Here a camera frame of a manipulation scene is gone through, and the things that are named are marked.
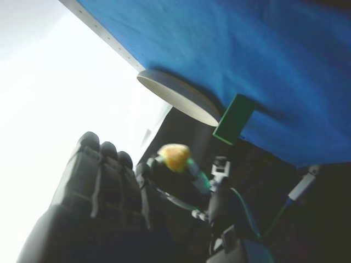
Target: yellow object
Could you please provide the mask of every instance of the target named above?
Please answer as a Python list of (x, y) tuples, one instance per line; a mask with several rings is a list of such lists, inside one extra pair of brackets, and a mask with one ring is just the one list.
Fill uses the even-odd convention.
[(173, 172), (181, 173), (187, 166), (191, 153), (187, 145), (166, 144), (157, 152), (163, 158), (166, 166)]

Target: table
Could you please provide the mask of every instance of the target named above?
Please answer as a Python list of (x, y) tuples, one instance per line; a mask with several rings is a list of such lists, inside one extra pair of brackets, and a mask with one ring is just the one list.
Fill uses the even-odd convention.
[(224, 107), (236, 94), (256, 102), (245, 140), (297, 166), (351, 161), (350, 9), (318, 1), (61, 1), (83, 21), (93, 18), (88, 26), (135, 68), (186, 79)]

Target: white wall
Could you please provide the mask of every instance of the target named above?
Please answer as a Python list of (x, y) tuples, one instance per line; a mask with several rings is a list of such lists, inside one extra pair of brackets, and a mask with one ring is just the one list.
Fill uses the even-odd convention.
[[(58, 1), (2, 0), (0, 34), (0, 262), (8, 263), (84, 132), (136, 162), (170, 107)], [(153, 135), (140, 148), (147, 129)]]

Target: blue surface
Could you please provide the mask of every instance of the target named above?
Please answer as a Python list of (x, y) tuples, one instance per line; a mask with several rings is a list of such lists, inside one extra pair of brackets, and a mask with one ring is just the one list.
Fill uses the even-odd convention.
[(298, 166), (351, 161), (351, 11), (313, 1), (80, 0), (145, 68), (229, 106), (242, 135)]

